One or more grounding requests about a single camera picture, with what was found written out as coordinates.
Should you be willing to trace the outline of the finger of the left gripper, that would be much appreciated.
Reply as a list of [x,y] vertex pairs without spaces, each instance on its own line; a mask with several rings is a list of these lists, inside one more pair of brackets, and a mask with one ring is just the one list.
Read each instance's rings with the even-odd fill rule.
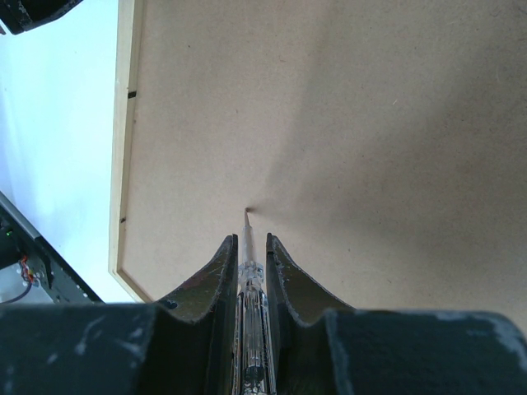
[[65,16],[82,0],[1,0],[1,22],[13,35],[47,25]]

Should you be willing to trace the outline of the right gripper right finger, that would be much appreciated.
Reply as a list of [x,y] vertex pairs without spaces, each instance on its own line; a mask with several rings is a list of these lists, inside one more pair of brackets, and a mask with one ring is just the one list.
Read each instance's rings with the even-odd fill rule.
[[503,315],[355,309],[266,242],[281,394],[523,394],[526,340]]

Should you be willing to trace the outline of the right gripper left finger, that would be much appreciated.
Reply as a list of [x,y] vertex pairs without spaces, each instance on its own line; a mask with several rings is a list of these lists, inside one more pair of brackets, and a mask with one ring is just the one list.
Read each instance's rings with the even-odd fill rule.
[[4,394],[231,392],[238,238],[154,303],[5,304]]

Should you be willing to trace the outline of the small metal tool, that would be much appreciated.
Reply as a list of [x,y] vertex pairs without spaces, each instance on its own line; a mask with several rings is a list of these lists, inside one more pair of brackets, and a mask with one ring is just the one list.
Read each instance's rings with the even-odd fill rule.
[[276,375],[265,270],[258,263],[250,208],[244,210],[241,264],[238,266],[233,342],[233,394],[274,394]]

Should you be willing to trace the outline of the light wooden picture frame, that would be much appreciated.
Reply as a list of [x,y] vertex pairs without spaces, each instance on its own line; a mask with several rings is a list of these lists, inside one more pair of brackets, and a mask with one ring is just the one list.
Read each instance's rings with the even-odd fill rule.
[[359,308],[526,323],[523,1],[122,1],[109,270],[275,234]]

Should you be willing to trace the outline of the aluminium front rail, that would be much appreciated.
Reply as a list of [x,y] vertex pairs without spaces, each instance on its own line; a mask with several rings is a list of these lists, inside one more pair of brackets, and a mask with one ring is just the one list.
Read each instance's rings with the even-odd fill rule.
[[42,235],[3,193],[1,193],[1,228],[20,248],[42,246]]

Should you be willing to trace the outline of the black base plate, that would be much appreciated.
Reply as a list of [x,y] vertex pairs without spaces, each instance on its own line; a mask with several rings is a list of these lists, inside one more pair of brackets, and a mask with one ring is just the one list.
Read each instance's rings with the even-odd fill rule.
[[56,304],[102,301],[44,237],[39,248],[20,248],[1,228],[1,267],[13,263],[19,265],[26,280],[40,286]]

